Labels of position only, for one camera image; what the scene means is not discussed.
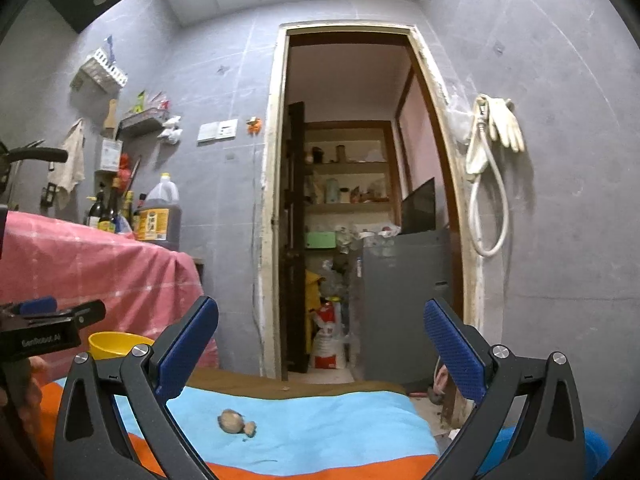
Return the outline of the person's left hand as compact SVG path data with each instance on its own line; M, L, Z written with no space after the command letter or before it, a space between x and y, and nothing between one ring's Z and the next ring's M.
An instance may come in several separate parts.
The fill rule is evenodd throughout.
M27 432L34 432L40 423L40 408L42 401L41 385L47 378L48 367L40 356L32 356L29 359L30 375L25 390L25 400L18 408L17 413Z

